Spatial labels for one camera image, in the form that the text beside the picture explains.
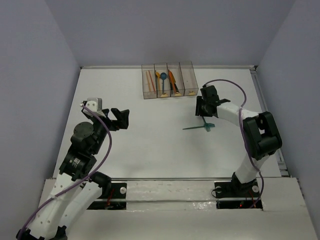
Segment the gold knife black handle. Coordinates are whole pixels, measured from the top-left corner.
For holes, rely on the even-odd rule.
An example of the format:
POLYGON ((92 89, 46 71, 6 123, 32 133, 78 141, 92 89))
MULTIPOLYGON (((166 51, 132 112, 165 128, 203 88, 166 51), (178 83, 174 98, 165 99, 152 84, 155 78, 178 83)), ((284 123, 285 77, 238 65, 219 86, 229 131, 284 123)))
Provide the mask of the gold knife black handle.
POLYGON ((174 87, 173 87, 173 79, 171 75, 169 75, 169 85, 170 85, 170 96, 174 97, 175 92, 174 92, 174 87))
POLYGON ((172 82, 173 82, 173 92, 174 92, 174 96, 175 97, 179 97, 179 96, 181 96, 181 93, 180 93, 180 91, 179 91, 179 89, 178 89, 178 86, 177 86, 177 84, 176 84, 176 79, 174 78, 173 80, 172 80, 172 82))

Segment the teal fork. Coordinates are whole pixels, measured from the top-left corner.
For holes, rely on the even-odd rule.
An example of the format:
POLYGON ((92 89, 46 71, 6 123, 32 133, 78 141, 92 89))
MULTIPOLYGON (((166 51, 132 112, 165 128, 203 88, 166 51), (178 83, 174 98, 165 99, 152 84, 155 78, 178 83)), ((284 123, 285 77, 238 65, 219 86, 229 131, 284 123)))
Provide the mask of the teal fork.
MULTIPOLYGON (((211 130, 211 128, 214 128, 214 127, 215 127, 215 124, 213 124, 213 123, 209 123, 209 125, 210 125, 210 130, 211 130)), ((202 128, 204 128, 204 125, 186 127, 186 128, 183 128, 183 130, 193 130, 193 129, 202 129, 202 128)))
POLYGON ((203 120, 203 127, 205 128, 205 130, 206 130, 207 132, 210 132, 210 131, 211 131, 211 126, 210 126, 210 124, 206 122, 204 116, 202 116, 201 118, 202 118, 202 120, 203 120))

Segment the yellow orange chopstick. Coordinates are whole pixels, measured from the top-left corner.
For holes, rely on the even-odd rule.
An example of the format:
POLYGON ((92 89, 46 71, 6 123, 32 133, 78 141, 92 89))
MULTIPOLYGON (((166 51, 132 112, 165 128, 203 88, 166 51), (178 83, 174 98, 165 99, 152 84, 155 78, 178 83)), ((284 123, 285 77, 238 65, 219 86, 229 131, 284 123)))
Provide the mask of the yellow orange chopstick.
POLYGON ((149 76, 148 76, 148 72, 145 72, 146 75, 146 79, 147 79, 147 85, 148 85, 148 91, 151 92, 151 86, 150 86, 150 80, 149 80, 149 76))

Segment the blue spoon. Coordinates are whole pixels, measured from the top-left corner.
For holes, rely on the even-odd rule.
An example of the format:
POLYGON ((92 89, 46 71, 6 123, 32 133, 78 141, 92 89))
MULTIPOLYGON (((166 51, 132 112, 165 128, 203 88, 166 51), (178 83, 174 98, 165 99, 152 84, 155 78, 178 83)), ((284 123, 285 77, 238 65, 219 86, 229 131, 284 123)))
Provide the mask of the blue spoon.
POLYGON ((162 72, 160 74, 160 78, 162 80, 162 94, 165 94, 165 80, 167 79, 167 74, 165 72, 162 72))

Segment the yellow orange spoon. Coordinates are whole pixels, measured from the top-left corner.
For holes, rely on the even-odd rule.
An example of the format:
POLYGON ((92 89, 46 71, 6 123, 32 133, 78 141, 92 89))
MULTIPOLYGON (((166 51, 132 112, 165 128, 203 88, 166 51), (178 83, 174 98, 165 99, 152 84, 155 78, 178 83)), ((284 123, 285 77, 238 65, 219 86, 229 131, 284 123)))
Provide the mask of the yellow orange spoon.
POLYGON ((161 90, 161 86, 160 86, 160 77, 161 77, 161 75, 157 71, 155 72, 155 75, 156 75, 156 78, 157 78, 157 80, 156 80, 156 82, 157 82, 157 90, 160 91, 161 90))

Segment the orange chopstick long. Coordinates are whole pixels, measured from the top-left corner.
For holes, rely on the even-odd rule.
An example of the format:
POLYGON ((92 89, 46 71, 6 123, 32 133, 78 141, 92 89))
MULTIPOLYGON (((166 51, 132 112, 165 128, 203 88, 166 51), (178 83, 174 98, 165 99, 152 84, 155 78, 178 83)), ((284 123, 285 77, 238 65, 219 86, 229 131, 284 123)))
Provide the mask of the orange chopstick long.
POLYGON ((148 70, 148 74, 149 74, 149 78, 150 78, 150 81, 151 81, 151 85, 152 85, 153 91, 156 93, 156 88, 155 88, 154 80, 153 80, 153 77, 152 77, 152 75, 151 75, 151 71, 150 71, 150 70, 148 70))

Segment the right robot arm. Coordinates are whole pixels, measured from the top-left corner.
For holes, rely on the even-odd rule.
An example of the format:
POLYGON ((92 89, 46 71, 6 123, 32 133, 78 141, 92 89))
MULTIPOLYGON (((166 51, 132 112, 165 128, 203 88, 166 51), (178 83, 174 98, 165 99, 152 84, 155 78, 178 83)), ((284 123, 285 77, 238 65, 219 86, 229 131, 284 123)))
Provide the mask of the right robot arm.
POLYGON ((240 128, 246 156, 232 174, 230 182, 217 183, 212 191, 218 199, 242 197, 256 185, 264 162, 282 147, 282 139, 273 115, 254 112, 237 106, 228 99, 220 99, 213 85, 204 85, 196 98, 195 115, 216 117, 240 128))

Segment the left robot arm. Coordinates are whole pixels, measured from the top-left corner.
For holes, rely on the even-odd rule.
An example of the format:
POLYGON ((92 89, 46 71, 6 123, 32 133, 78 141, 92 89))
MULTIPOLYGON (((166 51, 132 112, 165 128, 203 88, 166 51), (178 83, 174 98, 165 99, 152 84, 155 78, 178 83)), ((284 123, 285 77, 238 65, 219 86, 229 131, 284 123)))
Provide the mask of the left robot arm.
POLYGON ((75 126, 50 194, 18 231, 18 240, 66 240, 87 208, 112 193, 112 179, 98 171, 103 162, 96 165, 95 156, 112 131, 128 128, 130 111, 101 109, 89 100, 80 106, 89 121, 75 126))

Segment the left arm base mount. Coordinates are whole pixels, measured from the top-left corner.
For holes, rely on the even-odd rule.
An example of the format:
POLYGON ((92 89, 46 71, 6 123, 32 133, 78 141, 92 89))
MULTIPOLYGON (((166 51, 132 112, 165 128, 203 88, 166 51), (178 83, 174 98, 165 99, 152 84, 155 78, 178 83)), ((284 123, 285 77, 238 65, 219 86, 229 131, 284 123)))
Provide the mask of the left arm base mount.
POLYGON ((116 181, 111 183, 110 190, 104 190, 88 210, 126 210, 127 209, 127 183, 116 181))

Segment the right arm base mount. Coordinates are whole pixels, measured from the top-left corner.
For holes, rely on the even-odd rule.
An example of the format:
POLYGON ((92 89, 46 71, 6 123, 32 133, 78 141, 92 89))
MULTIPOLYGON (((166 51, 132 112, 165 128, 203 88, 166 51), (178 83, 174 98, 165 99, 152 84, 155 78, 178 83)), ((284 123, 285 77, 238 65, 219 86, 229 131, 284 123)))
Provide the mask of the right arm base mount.
POLYGON ((260 188, 255 180, 243 189, 234 190, 230 181, 217 181, 211 195, 216 200, 218 210, 263 209, 259 199, 260 188))

